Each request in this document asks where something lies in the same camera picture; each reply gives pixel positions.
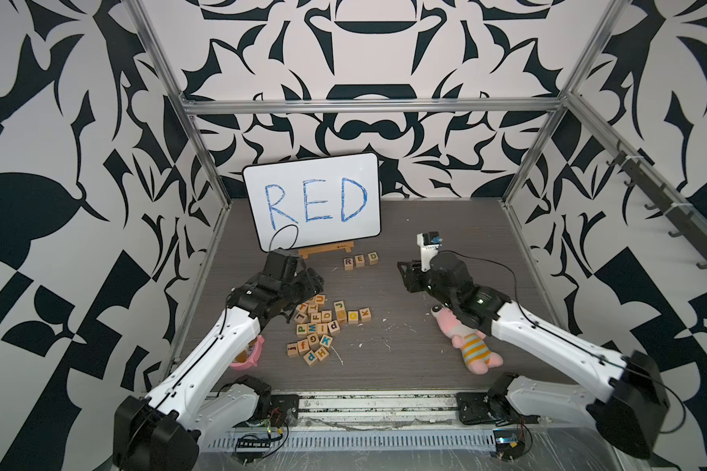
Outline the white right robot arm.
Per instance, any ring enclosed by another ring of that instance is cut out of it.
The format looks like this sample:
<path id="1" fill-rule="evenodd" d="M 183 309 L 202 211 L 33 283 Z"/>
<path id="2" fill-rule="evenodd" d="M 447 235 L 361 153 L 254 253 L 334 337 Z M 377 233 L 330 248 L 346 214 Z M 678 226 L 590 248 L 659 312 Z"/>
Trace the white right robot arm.
<path id="1" fill-rule="evenodd" d="M 670 408 L 669 389 L 653 358 L 593 345 L 540 319 L 510 296 L 475 284 L 451 251 L 397 267 L 408 292 L 429 294 L 463 325 L 515 345 L 571 379 L 561 385 L 513 377 L 503 391 L 516 414 L 589 426 L 627 455 L 652 457 Z"/>

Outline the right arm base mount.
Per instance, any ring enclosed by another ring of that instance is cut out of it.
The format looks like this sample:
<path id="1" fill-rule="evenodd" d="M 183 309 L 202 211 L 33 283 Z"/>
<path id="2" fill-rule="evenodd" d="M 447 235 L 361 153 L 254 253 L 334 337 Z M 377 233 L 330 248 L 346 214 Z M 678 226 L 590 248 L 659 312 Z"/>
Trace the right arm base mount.
<path id="1" fill-rule="evenodd" d="M 459 422 L 463 425 L 499 425 L 506 421 L 507 414 L 498 394 L 457 392 L 456 402 Z"/>

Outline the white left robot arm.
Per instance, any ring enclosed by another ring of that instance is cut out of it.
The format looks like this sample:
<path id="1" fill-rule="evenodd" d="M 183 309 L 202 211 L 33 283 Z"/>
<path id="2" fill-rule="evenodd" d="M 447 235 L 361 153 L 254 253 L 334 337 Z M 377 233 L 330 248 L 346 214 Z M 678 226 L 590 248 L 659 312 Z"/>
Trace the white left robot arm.
<path id="1" fill-rule="evenodd" d="M 114 417 L 112 461 L 120 470 L 191 470 L 202 447 L 251 421 L 271 388 L 252 378 L 207 397 L 234 360 L 277 316 L 322 292 L 323 278 L 291 251 L 268 253 L 263 269 L 232 288 L 215 325 L 192 353 L 142 398 Z"/>

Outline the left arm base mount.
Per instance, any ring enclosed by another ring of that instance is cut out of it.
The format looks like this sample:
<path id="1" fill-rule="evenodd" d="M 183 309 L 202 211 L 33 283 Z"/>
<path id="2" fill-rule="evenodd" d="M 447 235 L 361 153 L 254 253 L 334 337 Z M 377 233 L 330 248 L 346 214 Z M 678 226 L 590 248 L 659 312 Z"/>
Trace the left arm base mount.
<path id="1" fill-rule="evenodd" d="M 298 394 L 267 394 L 258 404 L 259 418 L 272 427 L 294 425 L 299 417 Z"/>

